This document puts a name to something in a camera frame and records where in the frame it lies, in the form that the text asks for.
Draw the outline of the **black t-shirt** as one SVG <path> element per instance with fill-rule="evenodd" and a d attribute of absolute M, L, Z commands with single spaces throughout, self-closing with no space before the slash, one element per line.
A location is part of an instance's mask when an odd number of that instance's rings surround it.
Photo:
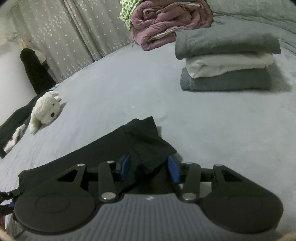
<path fill-rule="evenodd" d="M 22 171 L 18 187 L 28 191 L 76 164 L 85 164 L 88 170 L 97 169 L 106 161 L 118 161 L 131 155 L 130 171 L 126 180 L 116 182 L 119 194 L 166 194 L 174 191 L 167 157 L 177 151 L 159 134 L 153 117 L 134 119 L 113 132 L 74 152 L 43 166 Z"/>

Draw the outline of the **green patterned cloth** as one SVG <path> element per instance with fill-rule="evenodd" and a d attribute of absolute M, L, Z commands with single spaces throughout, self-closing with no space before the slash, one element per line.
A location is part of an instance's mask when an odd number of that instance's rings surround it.
<path fill-rule="evenodd" d="M 122 20 L 126 28 L 130 31 L 132 29 L 132 13 L 137 6 L 142 3 L 142 0 L 120 0 L 121 12 L 119 13 L 119 19 Z"/>

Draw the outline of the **white plush dog toy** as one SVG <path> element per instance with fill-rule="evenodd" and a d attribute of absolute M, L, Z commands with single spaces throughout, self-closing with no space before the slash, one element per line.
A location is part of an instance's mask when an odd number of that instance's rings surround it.
<path fill-rule="evenodd" d="M 28 125 L 30 133 L 34 135 L 41 125 L 49 125 L 55 120 L 61 110 L 60 101 L 56 91 L 48 91 L 36 101 Z"/>

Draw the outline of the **folded pink quilt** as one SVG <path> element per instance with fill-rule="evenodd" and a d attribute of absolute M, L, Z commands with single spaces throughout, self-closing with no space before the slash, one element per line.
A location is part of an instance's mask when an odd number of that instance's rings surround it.
<path fill-rule="evenodd" d="M 144 1 L 131 17 L 131 39 L 144 51 L 176 40 L 175 31 L 210 27 L 213 14 L 206 1 Z"/>

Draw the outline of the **top folded grey shirt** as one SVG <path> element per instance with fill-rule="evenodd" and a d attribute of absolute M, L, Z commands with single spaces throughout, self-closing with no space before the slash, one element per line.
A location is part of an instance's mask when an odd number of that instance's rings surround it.
<path fill-rule="evenodd" d="M 254 27 L 221 26 L 176 32 L 175 56 L 179 60 L 244 52 L 280 54 L 280 42 L 273 34 Z"/>

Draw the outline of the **hanging black coat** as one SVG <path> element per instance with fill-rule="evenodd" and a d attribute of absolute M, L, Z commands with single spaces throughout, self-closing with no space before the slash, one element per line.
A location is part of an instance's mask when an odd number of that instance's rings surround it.
<path fill-rule="evenodd" d="M 45 66 L 40 63 L 39 58 L 32 49 L 22 49 L 20 59 L 36 94 L 40 94 L 56 85 L 56 82 L 49 75 Z"/>

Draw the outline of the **white cloth by black garment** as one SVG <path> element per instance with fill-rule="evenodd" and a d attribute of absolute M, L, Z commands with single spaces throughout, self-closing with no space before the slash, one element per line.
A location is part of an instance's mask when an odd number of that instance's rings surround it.
<path fill-rule="evenodd" d="M 17 144 L 19 139 L 24 135 L 25 130 L 26 130 L 26 125 L 25 124 L 19 126 L 16 129 L 16 131 L 12 135 L 11 139 L 8 141 L 8 143 L 4 147 L 4 152 L 5 153 L 9 153 L 10 150 Z"/>

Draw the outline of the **grey dotted curtain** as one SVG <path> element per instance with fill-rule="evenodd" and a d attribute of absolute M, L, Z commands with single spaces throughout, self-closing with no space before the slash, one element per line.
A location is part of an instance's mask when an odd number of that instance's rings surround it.
<path fill-rule="evenodd" d="M 11 16 L 20 37 L 46 55 L 57 82 L 129 45 L 119 1 L 19 1 Z"/>

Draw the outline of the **black garment on bed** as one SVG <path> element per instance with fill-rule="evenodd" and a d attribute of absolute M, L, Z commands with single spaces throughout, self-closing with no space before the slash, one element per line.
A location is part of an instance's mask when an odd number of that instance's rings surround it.
<path fill-rule="evenodd" d="M 53 89 L 42 91 L 40 94 L 35 96 L 27 105 L 14 111 L 12 115 L 1 125 L 1 158 L 4 158 L 6 156 L 4 147 L 12 138 L 13 133 L 19 126 L 21 126 L 25 122 L 26 119 L 31 116 L 31 112 L 36 104 L 36 101 L 48 91 L 53 91 Z"/>

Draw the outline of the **folded white shirt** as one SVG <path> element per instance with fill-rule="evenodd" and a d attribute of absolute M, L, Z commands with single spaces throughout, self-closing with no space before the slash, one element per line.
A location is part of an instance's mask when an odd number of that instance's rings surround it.
<path fill-rule="evenodd" d="M 192 78 L 199 78 L 219 76 L 237 70 L 263 69 L 273 63 L 271 53 L 206 54 L 187 58 L 185 68 Z"/>

